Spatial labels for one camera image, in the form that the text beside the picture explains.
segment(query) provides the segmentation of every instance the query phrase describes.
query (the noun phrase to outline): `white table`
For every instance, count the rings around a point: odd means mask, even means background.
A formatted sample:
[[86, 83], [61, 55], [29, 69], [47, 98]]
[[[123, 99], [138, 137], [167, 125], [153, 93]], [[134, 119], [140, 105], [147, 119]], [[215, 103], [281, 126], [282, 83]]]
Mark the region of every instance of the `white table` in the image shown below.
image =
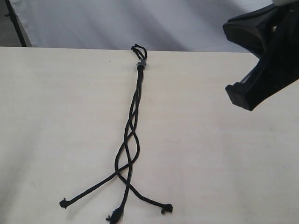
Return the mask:
[[[136, 62], [130, 51], [0, 48], [1, 224], [106, 223], [125, 189], [117, 178], [67, 210], [58, 203], [114, 171]], [[299, 83], [253, 112], [225, 93], [256, 62], [149, 52], [132, 184], [174, 211], [130, 193], [122, 223], [298, 223]]]

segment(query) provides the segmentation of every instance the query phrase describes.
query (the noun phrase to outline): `black cord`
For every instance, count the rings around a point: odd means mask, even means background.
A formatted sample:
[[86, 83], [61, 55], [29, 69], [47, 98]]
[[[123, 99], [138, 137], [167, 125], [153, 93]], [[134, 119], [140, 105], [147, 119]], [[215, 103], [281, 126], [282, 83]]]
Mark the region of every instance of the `black cord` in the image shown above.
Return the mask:
[[[148, 199], [144, 196], [142, 196], [132, 185], [131, 185], [131, 179], [132, 179], [132, 169], [133, 169], [133, 164], [135, 163], [135, 161], [138, 159], [139, 154], [140, 154], [140, 142], [139, 139], [137, 137], [136, 134], [136, 128], [137, 128], [137, 122], [138, 122], [138, 112], [139, 112], [139, 104], [141, 101], [141, 92], [142, 92], [142, 81], [143, 81], [143, 70], [146, 67], [146, 59], [147, 59], [147, 50], [138, 45], [135, 44], [134, 46], [131, 47], [131, 49], [135, 52], [135, 54], [137, 55], [137, 57], [140, 59], [140, 62], [137, 64], [137, 70], [138, 70], [138, 78], [137, 78], [137, 84], [136, 84], [136, 91], [133, 95], [133, 99], [132, 99], [132, 103], [131, 103], [131, 107], [130, 107], [130, 111], [129, 111], [129, 118], [125, 127], [125, 133], [124, 133], [124, 141], [116, 155], [115, 161], [114, 161], [114, 169], [115, 172], [113, 174], [111, 174], [108, 178], [106, 178], [105, 180], [101, 181], [100, 183], [94, 185], [93, 187], [91, 187], [90, 189], [86, 190], [85, 192], [83, 192], [82, 194], [74, 197], [73, 199], [71, 199], [70, 201], [67, 201], [65, 198], [59, 203], [60, 207], [62, 208], [67, 208], [69, 205], [75, 203], [77, 200], [79, 200], [80, 198], [88, 195], [89, 193], [93, 192], [94, 190], [96, 190], [97, 188], [99, 188], [100, 186], [102, 186], [103, 184], [107, 183], [108, 181], [112, 180], [116, 175], [126, 184], [126, 189], [124, 192], [124, 196], [121, 202], [121, 205], [119, 206], [119, 208], [117, 208], [116, 210], [113, 211], [111, 216], [108, 216], [108, 218], [106, 219], [107, 221], [110, 222], [110, 224], [116, 224], [118, 223], [118, 221], [120, 220], [126, 202], [127, 202], [127, 198], [128, 198], [128, 192], [131, 189], [133, 191], [133, 193], [141, 200], [150, 203], [152, 205], [158, 206], [160, 208], [162, 208], [161, 213], [165, 214], [165, 212], [172, 212], [173, 210], [173, 206], [171, 204], [162, 204], [162, 203], [158, 203], [156, 201], [153, 201], [151, 199]], [[137, 151], [136, 154], [134, 156], [134, 158], [131, 158], [130, 152], [129, 152], [129, 148], [128, 148], [128, 141], [132, 138], [132, 136], [134, 137], [135, 141], [136, 141], [136, 146], [137, 146]], [[126, 155], [128, 158], [128, 163], [121, 167], [118, 168], [119, 165], [119, 159], [120, 156], [122, 155], [122, 152], [126, 151]], [[121, 172], [125, 169], [128, 168], [128, 176], [127, 179], [125, 179], [122, 175]]]

